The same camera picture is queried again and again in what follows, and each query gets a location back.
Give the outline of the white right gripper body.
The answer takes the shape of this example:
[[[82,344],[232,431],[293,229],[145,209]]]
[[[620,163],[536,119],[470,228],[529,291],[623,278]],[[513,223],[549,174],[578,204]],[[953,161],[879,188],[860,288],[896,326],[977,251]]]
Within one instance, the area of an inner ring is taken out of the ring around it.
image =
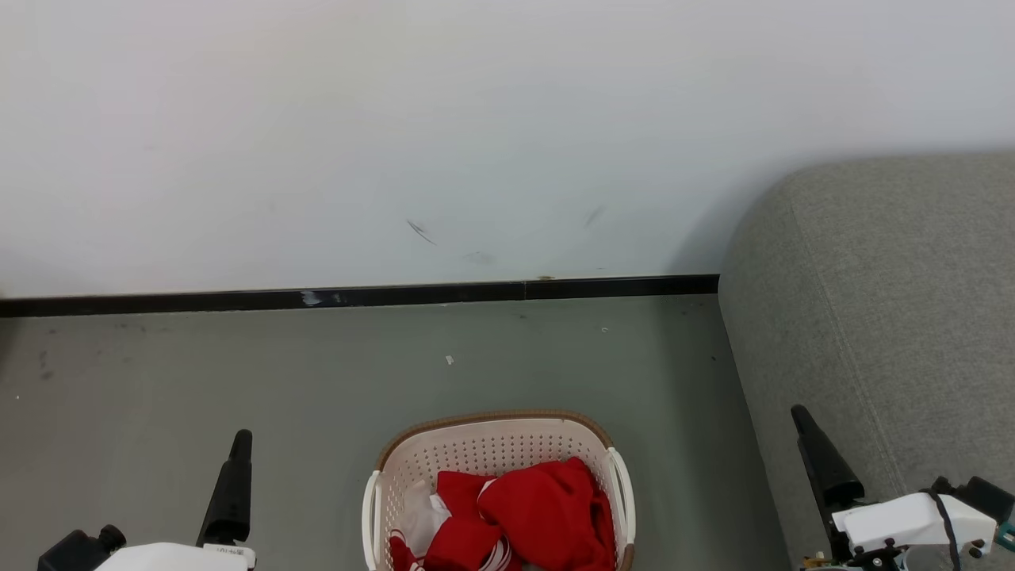
[[[961,554],[979,559],[999,545],[999,523],[947,494],[917,492],[838,511],[828,521],[831,553],[802,560],[802,570],[910,570],[913,548],[942,546],[953,568]]]

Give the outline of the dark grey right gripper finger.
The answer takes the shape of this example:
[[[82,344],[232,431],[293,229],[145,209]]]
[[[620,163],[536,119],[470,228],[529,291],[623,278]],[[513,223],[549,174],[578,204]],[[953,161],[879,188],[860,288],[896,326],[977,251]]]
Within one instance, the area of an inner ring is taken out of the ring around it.
[[[806,406],[795,404],[791,408],[791,419],[819,511],[838,512],[858,506],[860,500],[866,498],[865,487],[811,412]]]

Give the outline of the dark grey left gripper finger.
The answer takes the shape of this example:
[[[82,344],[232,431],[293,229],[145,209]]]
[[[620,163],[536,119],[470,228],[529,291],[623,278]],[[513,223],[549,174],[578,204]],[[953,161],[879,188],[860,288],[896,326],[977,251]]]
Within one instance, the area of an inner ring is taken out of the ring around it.
[[[239,430],[219,469],[197,546],[238,546],[251,530],[251,445],[253,434]]]

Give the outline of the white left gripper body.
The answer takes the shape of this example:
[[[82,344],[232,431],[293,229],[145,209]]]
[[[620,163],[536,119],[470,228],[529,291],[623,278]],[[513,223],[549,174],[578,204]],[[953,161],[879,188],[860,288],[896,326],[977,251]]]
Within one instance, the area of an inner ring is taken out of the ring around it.
[[[187,546],[157,542],[116,550],[98,571],[115,570],[254,570],[256,553],[246,546],[206,543]]]

